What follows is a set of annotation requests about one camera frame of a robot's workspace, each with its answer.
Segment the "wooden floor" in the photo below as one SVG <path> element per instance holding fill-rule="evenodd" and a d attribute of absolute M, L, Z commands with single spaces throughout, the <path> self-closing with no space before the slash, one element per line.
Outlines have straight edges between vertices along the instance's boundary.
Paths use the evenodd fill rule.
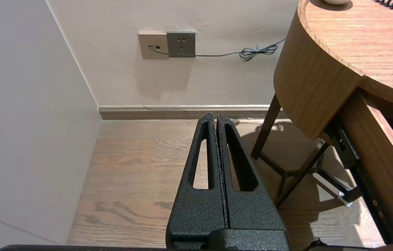
<path fill-rule="evenodd" d="M 235 123 L 250 151 L 262 120 Z M 104 121 L 69 245 L 165 247 L 165 228 L 195 125 L 192 120 Z M 289 120 L 278 120 L 264 152 L 282 167 L 293 170 L 315 145 Z M 328 149 L 324 168 L 353 186 L 349 173 L 337 159 L 335 152 Z M 198 166 L 205 162 L 206 157 L 200 157 Z M 274 198 L 279 176 L 261 160 L 255 164 Z M 206 186 L 206 172 L 198 169 L 198 187 Z M 331 245 L 383 245 L 361 199 L 347 208 L 331 195 L 334 189 L 327 192 L 322 187 L 321 178 L 308 175 L 279 209 L 292 250 L 305 248 L 314 236 Z"/>

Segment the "beige switch plate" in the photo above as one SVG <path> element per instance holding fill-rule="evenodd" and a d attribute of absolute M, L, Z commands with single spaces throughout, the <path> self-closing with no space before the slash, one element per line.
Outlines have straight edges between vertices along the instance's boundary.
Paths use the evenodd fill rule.
<path fill-rule="evenodd" d="M 139 34 L 138 37 L 143 59 L 169 59 L 168 55 L 156 53 L 149 48 L 153 46 L 157 51 L 168 53 L 167 34 Z"/>

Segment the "wall socket plate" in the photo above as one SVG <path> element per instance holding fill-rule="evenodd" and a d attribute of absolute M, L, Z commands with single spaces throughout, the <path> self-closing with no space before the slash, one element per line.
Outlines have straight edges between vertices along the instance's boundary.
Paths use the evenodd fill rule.
<path fill-rule="evenodd" d="M 169 59 L 168 55 L 156 53 L 149 48 L 153 46 L 157 51 L 168 53 L 167 34 L 139 34 L 138 38 L 143 59 Z"/>
<path fill-rule="evenodd" d="M 194 58 L 195 32 L 167 32 L 168 52 L 171 58 Z"/>

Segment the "desk leg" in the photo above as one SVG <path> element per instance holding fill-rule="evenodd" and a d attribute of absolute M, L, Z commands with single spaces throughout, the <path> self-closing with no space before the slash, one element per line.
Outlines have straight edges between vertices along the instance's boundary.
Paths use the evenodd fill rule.
<path fill-rule="evenodd" d="M 257 141 L 255 142 L 254 148 L 252 149 L 252 158 L 258 159 L 262 153 L 263 146 L 265 146 L 266 140 L 268 139 L 269 133 L 271 132 L 272 126 L 279 114 L 281 105 L 277 96 L 274 94 L 268 113 L 266 114 L 265 121 L 263 122 L 262 129 L 258 134 Z"/>
<path fill-rule="evenodd" d="M 291 194 L 291 192 L 295 189 L 295 187 L 302 181 L 302 178 L 309 172 L 309 170 L 313 167 L 313 165 L 317 162 L 317 160 L 324 154 L 325 150 L 328 148 L 329 144 L 323 143 L 320 149 L 315 149 L 311 155 L 305 160 L 302 167 L 299 169 L 300 173 L 297 176 L 292 178 L 287 189 L 276 199 L 275 206 L 279 208 L 279 206 L 284 202 L 284 200 Z"/>

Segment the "baseboard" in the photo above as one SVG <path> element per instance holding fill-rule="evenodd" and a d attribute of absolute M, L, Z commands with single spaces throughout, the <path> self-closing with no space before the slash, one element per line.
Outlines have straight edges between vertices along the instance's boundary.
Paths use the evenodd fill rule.
<path fill-rule="evenodd" d="M 223 114 L 230 119 L 264 119 L 269 105 L 152 105 L 100 106 L 104 120 L 199 119 L 207 113 Z M 280 111 L 278 119 L 287 119 Z"/>

